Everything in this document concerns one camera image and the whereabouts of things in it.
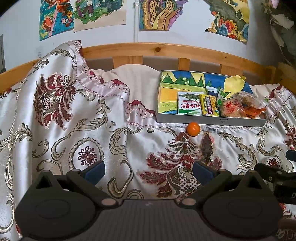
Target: small orange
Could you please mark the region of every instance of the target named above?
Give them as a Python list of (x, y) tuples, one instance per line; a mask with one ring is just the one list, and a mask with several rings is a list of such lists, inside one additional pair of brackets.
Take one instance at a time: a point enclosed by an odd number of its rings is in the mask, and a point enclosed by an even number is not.
[(196, 137), (200, 133), (200, 125), (196, 122), (190, 122), (186, 127), (186, 131), (188, 135)]

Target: wooden headboard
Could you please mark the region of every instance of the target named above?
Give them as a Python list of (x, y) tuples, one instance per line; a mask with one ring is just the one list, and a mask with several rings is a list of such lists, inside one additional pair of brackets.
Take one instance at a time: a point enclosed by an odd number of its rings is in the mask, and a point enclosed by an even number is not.
[[(241, 76), (243, 71), (250, 72), (260, 77), (262, 84), (274, 83), (276, 75), (274, 66), (265, 67), (232, 54), (188, 45), (163, 43), (98, 45), (82, 48), (82, 56), (86, 60), (112, 57), (114, 68), (124, 64), (143, 64), (143, 56), (161, 56), (178, 58), (178, 70), (189, 70), (190, 60), (197, 60), (220, 64), (220, 73), (224, 75)], [(0, 74), (0, 93), (25, 78), (37, 61), (38, 59)]]

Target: poster on wall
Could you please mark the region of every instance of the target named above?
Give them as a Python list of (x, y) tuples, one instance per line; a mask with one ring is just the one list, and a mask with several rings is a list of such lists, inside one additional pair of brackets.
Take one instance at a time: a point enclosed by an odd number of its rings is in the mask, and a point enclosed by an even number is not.
[(39, 40), (73, 29), (70, 0), (41, 0)]
[(169, 31), (182, 14), (188, 0), (143, 0), (140, 5), (140, 31)]
[(127, 0), (71, 0), (74, 32), (126, 24)]
[(250, 10), (247, 0), (204, 0), (215, 19), (207, 32), (248, 41)]
[(0, 74), (5, 72), (4, 48), (3, 48), (3, 34), (0, 36)]

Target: colorful painting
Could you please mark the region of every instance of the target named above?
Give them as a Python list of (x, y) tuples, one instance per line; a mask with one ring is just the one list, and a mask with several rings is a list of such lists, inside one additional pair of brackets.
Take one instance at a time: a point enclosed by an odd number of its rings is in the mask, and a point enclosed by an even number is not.
[(224, 97), (241, 90), (253, 93), (249, 84), (240, 76), (229, 77), (190, 71), (162, 71), (158, 93), (158, 113), (176, 114), (178, 111), (178, 91), (205, 92), (206, 86), (224, 88)]
[(126, 0), (75, 0), (73, 7), (74, 32), (126, 24)]
[(204, 0), (215, 16), (207, 32), (248, 41), (250, 10), (247, 0)]
[(140, 5), (140, 30), (168, 31), (182, 14), (188, 0), (143, 0)]
[(39, 40), (73, 29), (70, 0), (41, 0)]

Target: snack package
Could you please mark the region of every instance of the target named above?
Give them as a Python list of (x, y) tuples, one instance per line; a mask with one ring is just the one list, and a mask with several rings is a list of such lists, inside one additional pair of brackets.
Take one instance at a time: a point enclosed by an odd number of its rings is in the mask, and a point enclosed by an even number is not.
[(206, 86), (205, 88), (207, 89), (208, 95), (215, 96), (217, 99), (217, 97), (218, 97), (218, 89), (217, 88), (211, 87), (211, 86)]
[(202, 115), (200, 94), (203, 92), (178, 91), (178, 114)]
[(212, 95), (200, 94), (200, 103), (203, 115), (216, 116), (215, 103), (216, 97)]
[(265, 99), (245, 91), (234, 93), (231, 97), (239, 97), (244, 105), (254, 107), (261, 112), (265, 112), (266, 107), (268, 106), (268, 102)]
[(221, 116), (246, 118), (242, 103), (238, 97), (224, 100), (221, 106)]
[(222, 101), (223, 101), (223, 93), (224, 93), (224, 89), (221, 88), (219, 90), (219, 93), (218, 93), (218, 97), (217, 97), (217, 101), (216, 101), (216, 104), (218, 107), (220, 107), (222, 105)]

